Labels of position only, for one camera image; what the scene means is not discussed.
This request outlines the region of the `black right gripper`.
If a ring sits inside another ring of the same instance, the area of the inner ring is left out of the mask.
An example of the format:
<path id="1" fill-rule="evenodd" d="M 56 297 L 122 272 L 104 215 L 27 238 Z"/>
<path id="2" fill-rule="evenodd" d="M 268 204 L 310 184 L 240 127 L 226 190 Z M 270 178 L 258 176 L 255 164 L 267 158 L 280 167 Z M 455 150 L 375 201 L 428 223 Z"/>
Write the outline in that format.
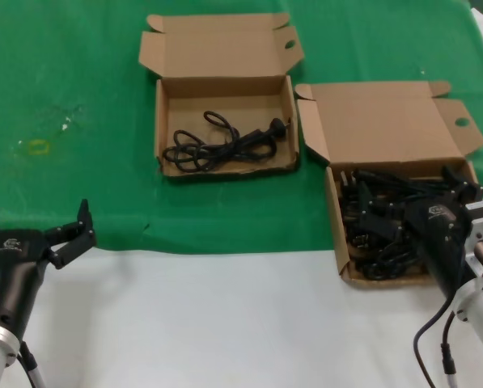
<path id="1" fill-rule="evenodd" d="M 405 229 L 428 273 L 444 295 L 452 296 L 475 277 L 464 259 L 470 226 L 463 205 L 481 201 L 483 186 L 449 166 L 442 168 L 442 177 L 454 200 L 442 196 L 425 198 L 407 207 L 405 197 L 409 189 L 404 180 L 359 180 L 357 225 L 368 234 L 397 243 L 404 239 L 405 220 Z"/>

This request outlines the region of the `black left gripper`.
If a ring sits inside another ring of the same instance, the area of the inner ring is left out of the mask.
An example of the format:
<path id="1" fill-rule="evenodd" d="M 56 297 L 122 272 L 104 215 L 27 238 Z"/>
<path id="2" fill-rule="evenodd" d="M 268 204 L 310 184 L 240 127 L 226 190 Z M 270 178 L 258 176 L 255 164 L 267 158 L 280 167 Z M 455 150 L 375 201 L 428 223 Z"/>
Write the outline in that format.
<path id="1" fill-rule="evenodd" d="M 0 230 L 0 327 L 24 335 L 47 264 L 62 269 L 95 245 L 87 199 L 81 201 L 77 221 L 44 233 Z"/>

